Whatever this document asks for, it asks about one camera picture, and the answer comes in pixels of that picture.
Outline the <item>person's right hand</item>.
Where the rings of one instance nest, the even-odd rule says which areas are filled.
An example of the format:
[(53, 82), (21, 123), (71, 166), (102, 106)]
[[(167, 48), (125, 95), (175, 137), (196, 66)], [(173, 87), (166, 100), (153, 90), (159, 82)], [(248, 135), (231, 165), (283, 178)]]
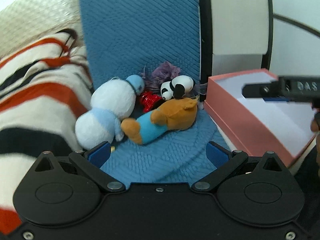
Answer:
[(314, 115), (313, 120), (310, 125), (310, 129), (313, 133), (316, 133), (316, 138), (319, 140), (319, 132), (320, 132), (320, 111), (317, 110), (317, 113)]

